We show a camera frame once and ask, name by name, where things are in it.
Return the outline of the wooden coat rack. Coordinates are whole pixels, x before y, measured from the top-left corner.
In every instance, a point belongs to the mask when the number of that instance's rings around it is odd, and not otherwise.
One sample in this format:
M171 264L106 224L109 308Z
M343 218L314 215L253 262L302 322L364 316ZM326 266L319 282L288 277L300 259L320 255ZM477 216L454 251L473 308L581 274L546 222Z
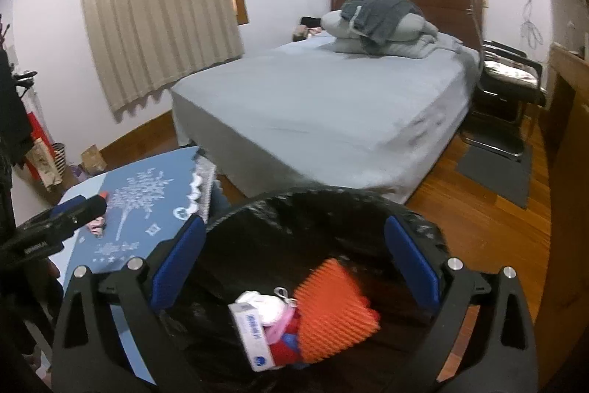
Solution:
M11 60L7 51L6 39L11 29L9 23L1 23L1 51L6 55L8 72L11 82L16 89L17 95L22 100L34 87L35 77L38 75L37 71L24 71L18 73L16 71L16 64Z

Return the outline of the black metal chair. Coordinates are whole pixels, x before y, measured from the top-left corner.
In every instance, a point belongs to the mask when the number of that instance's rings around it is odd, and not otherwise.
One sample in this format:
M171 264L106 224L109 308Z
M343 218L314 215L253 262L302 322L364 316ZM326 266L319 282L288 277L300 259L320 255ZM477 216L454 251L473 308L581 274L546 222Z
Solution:
M542 65L524 52L485 40L480 75L459 129L460 138L509 161L521 161L529 139L520 133L525 111L546 103L542 77Z

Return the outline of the dark grey floor mat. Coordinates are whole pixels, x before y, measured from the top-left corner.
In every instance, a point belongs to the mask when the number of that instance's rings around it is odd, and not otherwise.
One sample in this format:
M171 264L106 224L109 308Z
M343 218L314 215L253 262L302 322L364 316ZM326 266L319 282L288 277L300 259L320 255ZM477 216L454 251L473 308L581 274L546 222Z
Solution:
M526 210L532 172L531 145L525 148L520 159L507 159L483 148L469 147L456 170Z

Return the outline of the red hanging bag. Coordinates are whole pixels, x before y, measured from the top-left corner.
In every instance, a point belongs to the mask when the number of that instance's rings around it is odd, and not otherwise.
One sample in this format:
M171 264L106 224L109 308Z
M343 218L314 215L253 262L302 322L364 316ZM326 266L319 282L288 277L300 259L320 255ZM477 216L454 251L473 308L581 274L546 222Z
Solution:
M57 186L61 183L61 176L55 165L53 148L35 114L29 112L27 117L32 128L33 141L32 148L26 154L27 168L32 178L39 180L44 186Z

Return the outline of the pink stuffed toy on bed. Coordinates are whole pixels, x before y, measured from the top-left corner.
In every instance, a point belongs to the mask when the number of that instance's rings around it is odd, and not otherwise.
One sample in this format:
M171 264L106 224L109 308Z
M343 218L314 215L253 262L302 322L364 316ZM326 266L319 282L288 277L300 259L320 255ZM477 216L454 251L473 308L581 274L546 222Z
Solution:
M300 24L293 31L292 41L304 41L320 35L322 32L324 29L321 27L321 18L303 16L300 18Z

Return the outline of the brown paper bag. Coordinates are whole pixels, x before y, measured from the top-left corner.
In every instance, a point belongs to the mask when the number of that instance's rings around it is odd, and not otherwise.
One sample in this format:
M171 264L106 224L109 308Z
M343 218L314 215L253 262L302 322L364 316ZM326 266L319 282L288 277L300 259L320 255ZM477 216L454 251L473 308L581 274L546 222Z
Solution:
M89 176L101 175L108 169L108 165L96 145L91 145L81 153L81 161L84 171Z

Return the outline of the wooden headboard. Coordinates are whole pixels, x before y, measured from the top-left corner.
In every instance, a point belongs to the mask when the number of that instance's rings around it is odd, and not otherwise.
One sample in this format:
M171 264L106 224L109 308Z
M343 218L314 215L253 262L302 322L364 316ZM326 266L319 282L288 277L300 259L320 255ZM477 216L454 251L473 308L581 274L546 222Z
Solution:
M331 0L331 9L338 10L348 0ZM479 50L484 37L484 0L409 0L424 14L427 21L443 33L459 39L467 47Z

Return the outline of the wooden desk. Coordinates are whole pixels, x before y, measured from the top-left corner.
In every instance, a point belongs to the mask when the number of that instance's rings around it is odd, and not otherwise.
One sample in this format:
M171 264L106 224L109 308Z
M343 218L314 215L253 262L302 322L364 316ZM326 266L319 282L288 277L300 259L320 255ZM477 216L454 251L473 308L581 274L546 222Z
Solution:
M541 130L551 192L550 254L535 335L542 392L588 390L588 63L554 44Z

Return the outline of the white plastic bag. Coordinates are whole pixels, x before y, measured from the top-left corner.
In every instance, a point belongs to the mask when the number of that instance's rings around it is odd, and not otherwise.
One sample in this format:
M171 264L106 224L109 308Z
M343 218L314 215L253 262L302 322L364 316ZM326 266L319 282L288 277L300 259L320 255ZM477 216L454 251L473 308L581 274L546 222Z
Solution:
M248 304L255 308L264 327L270 326L279 318L282 310L282 300L275 295L266 295L255 290L242 293L236 303Z

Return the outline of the pink trash ball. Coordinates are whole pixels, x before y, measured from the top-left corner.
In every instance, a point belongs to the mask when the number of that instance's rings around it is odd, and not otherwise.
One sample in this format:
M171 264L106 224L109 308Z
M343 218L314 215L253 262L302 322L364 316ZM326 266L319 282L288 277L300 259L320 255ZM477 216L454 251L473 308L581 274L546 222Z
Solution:
M88 232L95 238L103 238L106 230L105 217L97 217L86 224Z

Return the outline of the grey pillow stack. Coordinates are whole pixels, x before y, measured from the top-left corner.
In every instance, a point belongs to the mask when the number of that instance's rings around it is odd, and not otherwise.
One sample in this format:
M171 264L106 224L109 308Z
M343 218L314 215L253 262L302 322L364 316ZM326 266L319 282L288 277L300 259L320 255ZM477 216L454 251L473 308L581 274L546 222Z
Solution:
M382 46L369 44L369 38L353 30L348 21L341 17L341 10L325 14L321 18L321 28L334 37L331 49L344 54L424 59L435 50L460 53L463 49L461 41L440 33L435 25L413 13L400 20Z

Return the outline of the black hanging coat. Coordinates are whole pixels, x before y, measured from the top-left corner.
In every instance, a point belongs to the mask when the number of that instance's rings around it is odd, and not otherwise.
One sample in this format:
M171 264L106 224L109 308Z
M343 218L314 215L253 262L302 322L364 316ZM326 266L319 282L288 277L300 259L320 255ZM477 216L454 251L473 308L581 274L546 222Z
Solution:
M11 165L22 165L33 146L32 126L19 98L7 53L1 49L0 85L1 144Z

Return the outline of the large orange foam net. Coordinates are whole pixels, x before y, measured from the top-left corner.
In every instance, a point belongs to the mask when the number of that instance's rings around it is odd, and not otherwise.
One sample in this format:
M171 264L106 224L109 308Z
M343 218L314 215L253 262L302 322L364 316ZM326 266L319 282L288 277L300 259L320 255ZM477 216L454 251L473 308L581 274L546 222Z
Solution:
M335 258L313 270L294 293L300 353L307 364L362 343L380 329L380 315Z

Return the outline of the blue tree-print tablecloth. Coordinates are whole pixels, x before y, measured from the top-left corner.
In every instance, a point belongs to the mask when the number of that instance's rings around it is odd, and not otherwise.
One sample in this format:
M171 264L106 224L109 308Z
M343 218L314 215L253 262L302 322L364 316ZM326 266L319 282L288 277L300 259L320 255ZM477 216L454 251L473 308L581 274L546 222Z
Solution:
M147 258L193 214L206 226L223 206L216 167L198 148L179 148L105 174L106 230L78 230L64 277L53 343L56 392L161 392L138 354L118 297L104 280L133 257Z

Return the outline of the white medicine box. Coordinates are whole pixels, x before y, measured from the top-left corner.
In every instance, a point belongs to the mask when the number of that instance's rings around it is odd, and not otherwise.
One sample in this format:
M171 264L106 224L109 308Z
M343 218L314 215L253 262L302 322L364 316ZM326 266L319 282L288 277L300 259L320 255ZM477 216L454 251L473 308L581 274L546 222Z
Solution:
M248 303L233 303L229 305L229 310L251 370L262 372L275 368L257 309Z

